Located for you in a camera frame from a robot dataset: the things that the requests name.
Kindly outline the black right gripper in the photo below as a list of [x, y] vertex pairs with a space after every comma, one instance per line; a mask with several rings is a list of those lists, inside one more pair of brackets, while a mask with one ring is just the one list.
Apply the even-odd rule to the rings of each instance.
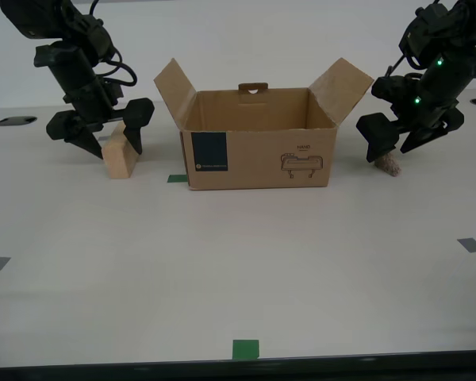
[[382, 113], [363, 115], [356, 128], [368, 143], [367, 161], [374, 162], [393, 151], [400, 138], [398, 131], [409, 132], [401, 146], [401, 152], [407, 153], [459, 129], [464, 115], [457, 104], [454, 98], [440, 102], [411, 91], [396, 101], [397, 128]]

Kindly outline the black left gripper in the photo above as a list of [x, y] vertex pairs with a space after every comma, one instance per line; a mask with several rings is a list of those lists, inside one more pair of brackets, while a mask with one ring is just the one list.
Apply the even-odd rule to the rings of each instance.
[[[46, 132], [52, 140], [63, 140], [102, 160], [102, 146], [92, 131], [101, 131], [113, 118], [113, 108], [120, 97], [121, 86], [100, 77], [82, 87], [66, 90], [65, 102], [72, 104], [75, 111], [56, 113], [47, 124]], [[149, 124], [154, 110], [149, 98], [138, 98], [121, 111], [124, 135], [139, 155], [143, 152], [141, 129]]]

